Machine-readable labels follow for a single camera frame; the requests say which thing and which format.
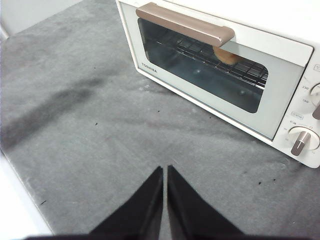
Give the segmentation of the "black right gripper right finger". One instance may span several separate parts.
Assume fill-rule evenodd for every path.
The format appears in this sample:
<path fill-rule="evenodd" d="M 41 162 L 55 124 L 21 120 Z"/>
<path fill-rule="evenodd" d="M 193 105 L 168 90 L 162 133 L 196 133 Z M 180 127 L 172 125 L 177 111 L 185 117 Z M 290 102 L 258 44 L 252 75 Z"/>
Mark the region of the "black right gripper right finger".
<path fill-rule="evenodd" d="M 209 205 L 173 165 L 167 167 L 167 205 L 174 240 L 239 240 L 245 236 Z"/>

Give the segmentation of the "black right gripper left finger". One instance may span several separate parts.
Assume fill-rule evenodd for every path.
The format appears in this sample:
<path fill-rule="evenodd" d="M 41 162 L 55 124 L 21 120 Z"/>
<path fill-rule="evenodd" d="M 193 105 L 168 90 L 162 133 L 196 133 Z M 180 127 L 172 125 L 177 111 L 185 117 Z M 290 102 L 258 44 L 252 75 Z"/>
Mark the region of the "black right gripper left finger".
<path fill-rule="evenodd" d="M 138 190 L 90 234 L 103 240 L 157 240 L 163 212 L 164 171 L 157 167 Z"/>

